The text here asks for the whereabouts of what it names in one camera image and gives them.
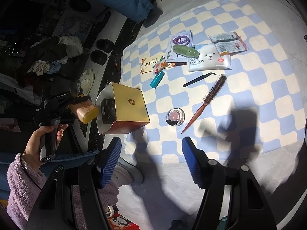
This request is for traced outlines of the person left hand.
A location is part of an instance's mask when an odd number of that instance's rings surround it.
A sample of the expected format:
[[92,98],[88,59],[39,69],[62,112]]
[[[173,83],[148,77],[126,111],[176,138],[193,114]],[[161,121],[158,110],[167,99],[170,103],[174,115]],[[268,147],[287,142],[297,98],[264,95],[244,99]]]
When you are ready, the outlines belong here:
[[41,137],[47,133],[51,133],[55,126],[41,126],[32,133],[25,151],[23,153],[24,161],[36,172],[39,171],[42,163],[40,161],[40,142]]

